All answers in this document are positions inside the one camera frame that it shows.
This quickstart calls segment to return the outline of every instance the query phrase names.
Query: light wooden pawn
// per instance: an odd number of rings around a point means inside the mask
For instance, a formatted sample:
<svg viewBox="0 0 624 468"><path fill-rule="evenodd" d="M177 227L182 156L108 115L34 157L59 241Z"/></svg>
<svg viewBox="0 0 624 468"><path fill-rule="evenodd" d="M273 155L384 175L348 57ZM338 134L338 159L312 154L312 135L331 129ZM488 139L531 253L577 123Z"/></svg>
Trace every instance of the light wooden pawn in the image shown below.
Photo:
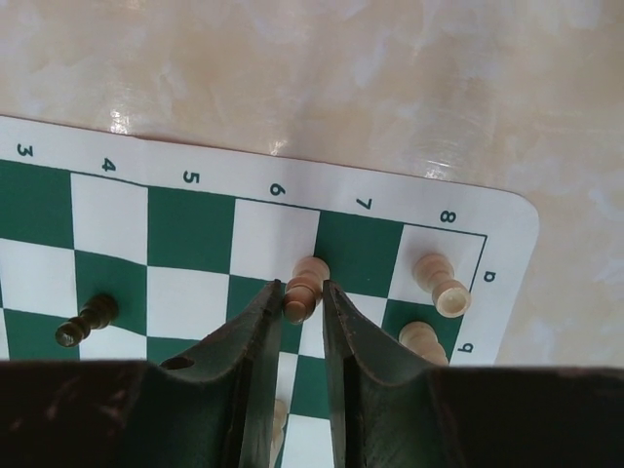
<svg viewBox="0 0 624 468"><path fill-rule="evenodd" d="M445 348L438 342L436 332L424 322L411 322L399 333L399 342L422 359L438 366L448 366Z"/></svg>
<svg viewBox="0 0 624 468"><path fill-rule="evenodd" d="M321 301L323 282L330 278L330 268L320 258L307 256L292 270L292 279L286 284L284 315L293 324L308 319Z"/></svg>
<svg viewBox="0 0 624 468"><path fill-rule="evenodd" d="M445 256L424 256L414 265L412 274L416 283L431 293L436 310L443 317L459 317L470 307L470 292L453 278L455 272Z"/></svg>
<svg viewBox="0 0 624 468"><path fill-rule="evenodd" d="M269 467L273 468L280 454L280 449L284 443L284 426L286 425L286 416L288 409L282 400L275 400L275 408L273 409L273 434L271 437L271 451Z"/></svg>

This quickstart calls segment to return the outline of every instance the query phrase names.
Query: number 5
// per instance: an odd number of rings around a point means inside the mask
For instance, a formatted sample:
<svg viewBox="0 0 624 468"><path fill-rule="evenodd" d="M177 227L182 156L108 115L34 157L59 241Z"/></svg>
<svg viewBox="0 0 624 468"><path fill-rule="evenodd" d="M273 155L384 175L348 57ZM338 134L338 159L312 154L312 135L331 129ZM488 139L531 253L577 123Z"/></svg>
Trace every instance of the number 5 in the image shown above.
<svg viewBox="0 0 624 468"><path fill-rule="evenodd" d="M186 183L199 183L199 174L198 173L189 173L188 171L184 171L184 181Z"/></svg>

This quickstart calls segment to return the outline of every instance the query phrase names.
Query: wooden chess piece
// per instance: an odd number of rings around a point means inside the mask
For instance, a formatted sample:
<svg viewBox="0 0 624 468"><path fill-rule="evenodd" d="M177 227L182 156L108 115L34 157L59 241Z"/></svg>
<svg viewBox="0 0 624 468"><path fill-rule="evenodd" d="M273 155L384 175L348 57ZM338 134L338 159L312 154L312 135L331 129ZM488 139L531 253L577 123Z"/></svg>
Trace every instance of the wooden chess piece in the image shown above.
<svg viewBox="0 0 624 468"><path fill-rule="evenodd" d="M455 280L452 265L439 253L430 253L413 267L413 278L431 293L436 310L443 317L455 318L470 307L471 296L464 285Z"/></svg>
<svg viewBox="0 0 624 468"><path fill-rule="evenodd" d="M448 366L445 348L438 342L436 332L424 322L411 322L399 333L399 342L422 359L438 366Z"/></svg>
<svg viewBox="0 0 624 468"><path fill-rule="evenodd" d="M77 346L91 334L91 330L107 327L118 315L119 307L115 299L107 294L95 295L83 305L77 317L57 328L57 343L66 348Z"/></svg>
<svg viewBox="0 0 624 468"><path fill-rule="evenodd" d="M308 319L321 301L323 282L330 278L330 268L320 258L307 256L292 271L286 284L284 315L293 324Z"/></svg>

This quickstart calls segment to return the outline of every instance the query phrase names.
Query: number 4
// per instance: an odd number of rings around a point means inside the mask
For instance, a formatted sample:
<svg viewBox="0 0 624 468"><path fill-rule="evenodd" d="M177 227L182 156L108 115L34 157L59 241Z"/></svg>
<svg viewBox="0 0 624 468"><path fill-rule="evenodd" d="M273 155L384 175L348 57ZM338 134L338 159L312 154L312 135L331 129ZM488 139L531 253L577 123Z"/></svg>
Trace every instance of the number 4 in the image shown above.
<svg viewBox="0 0 624 468"><path fill-rule="evenodd" d="M108 158L104 158L104 164L102 165L101 168L104 169L106 172L117 171L117 168L115 167L113 162Z"/></svg>

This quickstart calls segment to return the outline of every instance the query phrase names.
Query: number 8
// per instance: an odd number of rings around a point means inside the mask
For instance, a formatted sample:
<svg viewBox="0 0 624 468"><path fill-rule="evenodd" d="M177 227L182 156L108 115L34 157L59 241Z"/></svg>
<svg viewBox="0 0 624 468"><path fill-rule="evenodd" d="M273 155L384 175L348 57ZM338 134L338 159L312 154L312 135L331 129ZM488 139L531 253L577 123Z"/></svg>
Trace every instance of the number 8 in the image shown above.
<svg viewBox="0 0 624 468"><path fill-rule="evenodd" d="M455 214L455 212L448 212L444 210L442 214L440 214L441 222L455 222L456 219L457 219L457 214Z"/></svg>

